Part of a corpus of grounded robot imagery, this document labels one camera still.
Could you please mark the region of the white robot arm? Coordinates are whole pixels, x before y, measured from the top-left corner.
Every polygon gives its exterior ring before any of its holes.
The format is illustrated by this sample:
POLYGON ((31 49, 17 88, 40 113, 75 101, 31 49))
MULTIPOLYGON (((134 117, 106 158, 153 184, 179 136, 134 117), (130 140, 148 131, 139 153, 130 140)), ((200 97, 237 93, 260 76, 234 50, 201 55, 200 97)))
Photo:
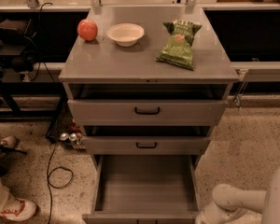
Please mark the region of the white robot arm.
POLYGON ((226 224, 248 210, 262 214, 261 224, 280 224, 280 166, 266 190, 244 190, 228 184, 215 186, 212 201, 196 216, 195 224, 226 224))

